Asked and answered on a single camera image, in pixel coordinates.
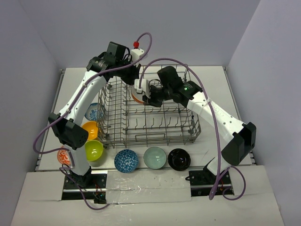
orange plate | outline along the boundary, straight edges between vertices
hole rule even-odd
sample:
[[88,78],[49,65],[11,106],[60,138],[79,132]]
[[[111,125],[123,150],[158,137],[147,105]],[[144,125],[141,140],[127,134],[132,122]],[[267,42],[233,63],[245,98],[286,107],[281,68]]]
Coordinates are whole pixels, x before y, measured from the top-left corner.
[[132,98],[134,99],[134,101],[136,101],[139,104],[144,104],[143,102],[143,95],[142,94],[138,94],[134,88],[134,85],[131,87],[131,94],[132,94]]
[[59,150],[57,152],[56,157],[60,164],[67,164],[68,166],[70,166],[70,159],[69,159],[69,155],[66,150]]
[[88,140],[94,140],[97,138],[98,128],[95,121],[88,121],[81,126],[84,130],[88,131]]

yellow-green bowl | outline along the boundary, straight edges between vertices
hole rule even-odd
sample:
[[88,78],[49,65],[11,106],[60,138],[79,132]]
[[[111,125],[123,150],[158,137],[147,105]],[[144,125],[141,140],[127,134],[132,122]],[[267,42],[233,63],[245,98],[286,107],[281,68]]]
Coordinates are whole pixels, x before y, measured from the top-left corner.
[[98,140],[89,140],[85,143],[86,156],[88,161],[96,161],[103,154],[103,145]]
[[84,130],[88,131],[88,140],[94,140],[97,138],[98,128],[95,121],[88,121],[81,126]]

light green bowl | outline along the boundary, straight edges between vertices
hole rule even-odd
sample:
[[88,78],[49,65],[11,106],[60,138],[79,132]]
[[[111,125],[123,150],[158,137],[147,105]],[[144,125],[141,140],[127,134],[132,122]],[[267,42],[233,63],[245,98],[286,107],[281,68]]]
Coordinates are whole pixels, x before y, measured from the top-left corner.
[[162,168],[166,163],[166,154],[159,147],[150,147],[143,156],[144,163],[147,167],[157,170]]
[[88,161],[96,161],[103,154],[103,145],[98,140],[89,140],[85,143],[86,156]]

bowl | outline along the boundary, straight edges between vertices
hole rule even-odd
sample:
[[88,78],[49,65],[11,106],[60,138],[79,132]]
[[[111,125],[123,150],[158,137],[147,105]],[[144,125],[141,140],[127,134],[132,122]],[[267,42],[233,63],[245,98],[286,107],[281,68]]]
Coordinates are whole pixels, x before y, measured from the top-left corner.
[[118,152],[114,159],[116,169],[122,173],[133,172],[137,168],[138,163],[138,155],[130,149]]
[[68,166],[71,165],[71,161],[68,155],[68,152],[64,149],[58,150],[56,154],[57,160],[60,164],[66,164]]
[[190,166],[190,155],[181,148],[172,150],[167,159],[170,167],[176,171],[186,170]]
[[85,143],[88,162],[97,161],[103,154],[103,145],[98,140],[89,140]]
[[135,85],[133,85],[131,87],[131,94],[132,94],[132,98],[134,99],[135,102],[139,103],[139,104],[143,104],[143,94],[139,94],[137,93],[137,91],[135,90]]
[[[88,107],[86,113],[85,113],[85,118],[88,119],[89,121],[96,121],[97,120],[97,112],[98,112],[98,103],[92,103]],[[103,111],[100,111],[100,118],[103,117]]]
[[97,138],[98,128],[95,121],[88,121],[81,126],[84,130],[88,131],[88,140]]
[[166,154],[159,147],[150,147],[143,156],[144,163],[148,168],[157,170],[162,168],[166,163]]

red cap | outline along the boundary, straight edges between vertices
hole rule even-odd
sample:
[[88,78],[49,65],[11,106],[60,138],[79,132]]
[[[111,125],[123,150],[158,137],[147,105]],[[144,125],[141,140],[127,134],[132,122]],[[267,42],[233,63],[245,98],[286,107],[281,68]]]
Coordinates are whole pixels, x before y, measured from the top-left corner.
[[139,48],[139,42],[137,41],[134,41],[134,44],[133,44],[134,48]]

